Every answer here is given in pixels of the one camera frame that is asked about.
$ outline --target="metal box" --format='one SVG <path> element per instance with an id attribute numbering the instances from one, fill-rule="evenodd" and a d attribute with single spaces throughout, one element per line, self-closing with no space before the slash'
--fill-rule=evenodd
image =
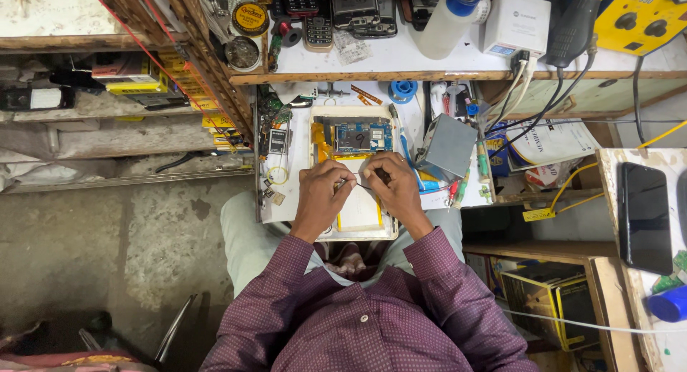
<path id="1" fill-rule="evenodd" d="M 470 166 L 476 139 L 476 129 L 440 114 L 429 123 L 416 168 L 448 183 L 460 180 Z"/>

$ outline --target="white work surface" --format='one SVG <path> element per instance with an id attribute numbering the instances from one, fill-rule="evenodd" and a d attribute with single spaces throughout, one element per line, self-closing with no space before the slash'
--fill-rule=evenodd
<path id="1" fill-rule="evenodd" d="M 124 33 L 98 0 L 3 0 L 3 36 L 96 35 Z"/>
<path id="2" fill-rule="evenodd" d="M 414 72 L 424 70 L 445 70 L 447 76 L 460 71 L 503 71 L 510 70 L 510 60 L 505 57 L 483 54 L 481 41 L 484 38 L 484 24 L 471 25 L 470 30 L 458 42 L 458 46 L 451 54 L 442 60 L 426 58 L 420 53 L 416 41 L 420 32 L 415 31 L 411 24 L 405 23 L 401 12 L 396 13 L 399 33 L 388 39 L 370 39 L 365 43 L 370 46 L 373 57 L 360 60 L 346 66 L 341 66 L 337 58 L 336 47 L 327 53 L 310 52 L 302 43 L 292 48 L 282 48 L 279 54 L 279 68 L 281 73 L 361 73 L 361 72 Z M 567 71 L 581 70 L 587 62 L 586 53 L 579 56 L 570 64 Z M 599 49 L 591 67 L 592 71 L 625 71 L 635 69 L 637 56 Z M 537 63 L 537 70 L 555 68 Z M 644 59 L 642 71 L 677 71 L 687 70 L 687 42 L 679 35 L 671 43 L 649 54 Z"/>
<path id="3" fill-rule="evenodd" d="M 599 171 L 603 178 L 604 191 L 608 201 L 611 219 L 614 224 L 615 242 L 619 244 L 618 235 L 618 164 L 632 162 L 663 171 L 668 183 L 668 206 L 671 224 L 671 242 L 673 257 L 681 250 L 687 250 L 680 230 L 677 211 L 677 178 L 687 169 L 687 151 L 682 148 L 650 148 L 650 149 L 620 149 L 604 148 L 597 151 Z M 659 320 L 648 309 L 645 309 L 646 299 L 652 294 L 651 286 L 660 277 L 649 271 L 636 270 L 623 265 L 625 285 L 629 297 L 635 325 L 638 329 L 666 330 L 684 329 L 687 331 L 687 321 L 680 323 L 666 323 Z M 684 333 L 658 333 L 640 335 L 642 353 L 647 361 L 649 370 L 684 371 L 687 363 L 687 342 Z"/>
<path id="4" fill-rule="evenodd" d="M 350 89 L 351 85 L 355 85 L 365 92 L 382 100 L 382 105 L 391 104 L 387 88 L 389 82 L 376 81 L 359 81 L 359 82 L 336 82 L 334 88 L 336 90 L 344 90 L 345 92 L 352 92 L 351 96 L 344 98 L 328 99 L 325 97 L 318 98 L 313 105 L 322 105 L 327 100 L 327 105 L 363 105 L 363 103 L 356 97 L 357 94 Z M 318 83 L 320 89 L 326 89 L 326 83 Z M 423 99 L 421 93 L 417 94 L 411 102 L 407 104 L 395 104 L 396 110 L 399 113 L 400 119 L 405 128 L 405 134 L 408 138 L 408 149 L 410 154 L 415 156 L 418 147 L 422 147 L 423 133 L 424 133 L 424 103 L 418 102 Z M 271 200 L 265 200 L 262 212 L 262 223 L 269 223 L 274 221 L 292 221 L 296 217 L 296 208 L 298 207 L 299 183 L 298 172 L 302 169 L 310 168 L 310 157 L 308 154 L 310 142 L 310 108 L 295 109 L 293 111 L 293 119 L 291 120 L 291 130 L 293 130 L 293 140 L 289 150 L 288 165 L 289 176 L 288 180 L 281 185 L 273 184 L 272 189 L 286 195 L 284 201 L 280 206 L 272 204 Z M 269 155 L 267 161 L 262 164 L 260 172 L 265 173 L 267 169 L 279 165 L 279 155 Z M 282 158 L 282 165 L 286 165 L 286 156 Z M 463 207 L 486 206 L 491 204 L 491 196 L 483 197 L 481 192 L 489 194 L 489 185 L 479 183 L 479 175 L 477 170 L 476 151 L 473 150 L 473 159 L 470 165 L 471 175 L 468 180 L 468 187 L 465 191 L 465 196 L 462 201 Z M 275 174 L 275 181 L 281 182 L 283 180 L 282 173 Z M 264 190 L 267 185 L 261 182 L 260 187 Z M 446 208 L 444 202 L 448 198 L 448 190 L 436 192 L 427 195 L 421 195 L 423 201 L 423 209 L 444 209 Z"/>

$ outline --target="purple shirt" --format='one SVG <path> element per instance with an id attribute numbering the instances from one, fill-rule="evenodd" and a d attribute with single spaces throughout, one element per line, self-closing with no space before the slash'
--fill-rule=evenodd
<path id="1" fill-rule="evenodd" d="M 201 371 L 537 371 L 527 343 L 440 227 L 403 250 L 416 276 L 386 267 L 347 288 L 294 236 L 224 314 Z"/>

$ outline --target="shirt cuff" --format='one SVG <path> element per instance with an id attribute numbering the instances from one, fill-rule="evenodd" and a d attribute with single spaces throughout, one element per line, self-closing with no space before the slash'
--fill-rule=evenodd
<path id="1" fill-rule="evenodd" d="M 441 227 L 404 248 L 403 253 L 420 280 L 433 279 L 462 265 Z"/>
<path id="2" fill-rule="evenodd" d="M 265 271 L 278 276 L 289 283 L 300 281 L 313 255 L 313 245 L 287 235 L 277 246 L 277 251 L 269 260 Z"/>

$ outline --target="plastic bottle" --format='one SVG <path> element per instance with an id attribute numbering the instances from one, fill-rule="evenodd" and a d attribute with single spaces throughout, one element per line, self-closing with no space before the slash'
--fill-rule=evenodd
<path id="1" fill-rule="evenodd" d="M 479 0 L 439 0 L 420 36 L 420 52 L 431 59 L 448 57 L 475 20 L 478 2 Z"/>

